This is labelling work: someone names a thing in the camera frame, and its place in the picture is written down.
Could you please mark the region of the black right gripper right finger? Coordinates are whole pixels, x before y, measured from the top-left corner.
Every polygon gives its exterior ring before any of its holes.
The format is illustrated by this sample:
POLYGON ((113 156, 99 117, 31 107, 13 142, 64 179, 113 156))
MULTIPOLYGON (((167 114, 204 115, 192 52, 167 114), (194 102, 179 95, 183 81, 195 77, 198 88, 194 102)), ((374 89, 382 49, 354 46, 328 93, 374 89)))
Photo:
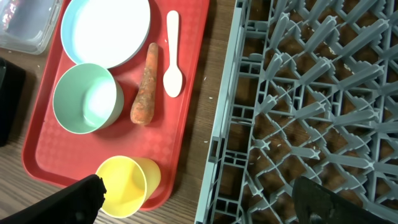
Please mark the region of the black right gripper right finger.
POLYGON ((292 198, 300 223, 389 223, 304 176, 295 180, 292 198))

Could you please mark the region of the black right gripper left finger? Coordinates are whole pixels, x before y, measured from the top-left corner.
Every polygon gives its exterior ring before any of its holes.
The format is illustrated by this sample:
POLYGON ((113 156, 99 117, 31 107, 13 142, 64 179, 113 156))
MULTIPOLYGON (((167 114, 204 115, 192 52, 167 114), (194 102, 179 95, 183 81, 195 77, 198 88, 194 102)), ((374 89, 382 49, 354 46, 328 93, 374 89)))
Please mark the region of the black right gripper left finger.
POLYGON ((1 220, 1 224, 93 224, 106 188, 91 174, 59 192, 1 220))

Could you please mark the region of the yellow plastic cup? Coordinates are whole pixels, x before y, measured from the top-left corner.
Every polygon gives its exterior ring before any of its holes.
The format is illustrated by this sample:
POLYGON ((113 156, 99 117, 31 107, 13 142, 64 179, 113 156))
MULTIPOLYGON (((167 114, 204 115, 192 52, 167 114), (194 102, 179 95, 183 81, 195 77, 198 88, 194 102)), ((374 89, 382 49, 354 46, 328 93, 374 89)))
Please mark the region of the yellow plastic cup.
POLYGON ((113 218, 126 218, 139 209, 161 181, 159 166, 151 159, 113 156, 97 169, 106 188, 101 211, 113 218))

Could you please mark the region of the mint green bowl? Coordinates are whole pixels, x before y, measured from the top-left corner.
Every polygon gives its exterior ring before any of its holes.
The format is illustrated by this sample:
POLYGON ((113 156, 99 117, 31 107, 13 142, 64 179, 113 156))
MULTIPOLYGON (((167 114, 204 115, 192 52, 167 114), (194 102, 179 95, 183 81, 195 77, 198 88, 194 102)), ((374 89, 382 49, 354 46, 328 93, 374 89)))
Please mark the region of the mint green bowl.
POLYGON ((83 63, 59 79, 52 100, 59 125, 73 134, 89 134, 113 124, 124 106, 123 90, 110 71, 83 63))

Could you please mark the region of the orange carrot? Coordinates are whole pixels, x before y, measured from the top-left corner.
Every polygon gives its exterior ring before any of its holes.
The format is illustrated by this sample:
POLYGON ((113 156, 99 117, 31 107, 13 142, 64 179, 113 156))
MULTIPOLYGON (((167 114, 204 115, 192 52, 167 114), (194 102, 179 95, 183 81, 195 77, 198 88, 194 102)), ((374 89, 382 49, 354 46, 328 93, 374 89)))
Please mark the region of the orange carrot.
POLYGON ((143 78, 131 107, 130 119, 134 124, 147 125, 154 116, 158 56, 159 46, 153 42, 149 45, 143 78))

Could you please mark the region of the red snack wrapper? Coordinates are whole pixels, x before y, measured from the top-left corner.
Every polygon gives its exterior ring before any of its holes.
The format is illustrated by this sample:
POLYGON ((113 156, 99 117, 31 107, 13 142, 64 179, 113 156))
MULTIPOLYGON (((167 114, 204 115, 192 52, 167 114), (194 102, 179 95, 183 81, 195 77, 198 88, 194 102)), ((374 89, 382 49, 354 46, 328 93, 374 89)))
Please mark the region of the red snack wrapper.
POLYGON ((1 29, 7 30, 21 0, 1 0, 1 29))

